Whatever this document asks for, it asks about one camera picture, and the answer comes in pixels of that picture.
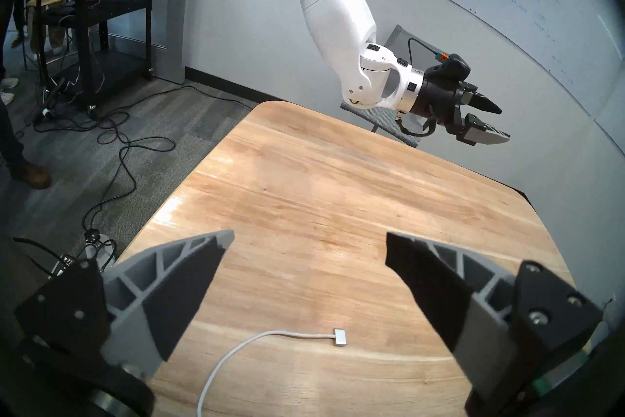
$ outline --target brown shoe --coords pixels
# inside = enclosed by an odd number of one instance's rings
[[[52,183],[47,169],[27,161],[18,166],[13,178],[28,183],[35,190],[45,190]]]

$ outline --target white cable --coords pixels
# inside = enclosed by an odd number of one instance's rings
[[[206,385],[204,385],[204,389],[202,390],[202,393],[199,396],[198,417],[202,417],[202,404],[204,403],[204,397],[206,397],[206,392],[208,392],[208,388],[211,385],[212,379],[215,378],[215,375],[217,375],[217,372],[219,371],[219,368],[221,367],[221,365],[228,358],[234,355],[237,351],[243,348],[245,345],[251,343],[252,341],[258,340],[259,338],[262,338],[263,336],[270,336],[272,334],[276,334],[278,336],[289,336],[290,338],[302,338],[304,340],[335,340],[336,339],[335,334],[306,334],[306,333],[301,333],[301,332],[281,331],[281,330],[265,331],[260,334],[257,334],[256,336],[252,336],[252,338],[249,338],[249,340],[242,342],[239,346],[237,346],[236,348],[226,353],[217,362],[217,365],[215,365],[215,368],[212,369],[211,375],[208,377],[208,380],[206,380]]]

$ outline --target pants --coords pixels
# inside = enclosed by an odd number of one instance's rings
[[[37,35],[37,27],[34,22],[35,8],[28,8],[28,36],[31,39],[31,50],[33,54],[39,53],[39,37]],[[57,49],[63,46],[65,40],[66,28],[64,27],[50,27],[48,26],[48,38],[50,39],[50,46],[53,49]],[[46,26],[43,27],[43,34],[46,34]]]
[[[6,31],[9,28],[11,22],[11,11],[13,10],[13,0],[3,0],[0,5],[0,47],[4,46],[4,39],[6,38]],[[0,48],[0,79],[4,78],[6,71],[4,70],[4,56],[2,55],[2,49]]]
[[[13,8],[13,21],[15,22],[16,30],[19,33],[24,31],[26,26],[26,15],[24,13],[24,2],[28,0],[15,0]]]
[[[0,101],[0,154],[2,154],[11,173],[24,162],[22,156],[23,149],[24,145],[15,139],[13,134],[9,112],[6,110],[4,103]]]

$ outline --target white sneaker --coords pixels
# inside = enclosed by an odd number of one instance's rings
[[[2,98],[2,102],[6,106],[15,98],[15,94],[12,94],[10,92],[0,91],[0,97]]]
[[[13,89],[19,84],[19,79],[9,77],[8,75],[0,81],[0,89]]]

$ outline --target baseboard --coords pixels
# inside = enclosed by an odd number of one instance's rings
[[[267,101],[283,101],[283,99],[279,97],[265,94],[264,92],[256,91],[240,84],[235,84],[234,82],[227,81],[216,75],[207,74],[206,72],[192,69],[191,67],[184,68],[184,76],[192,82],[197,82],[198,84],[212,87],[213,89],[242,97],[248,101],[257,102],[258,104]]]

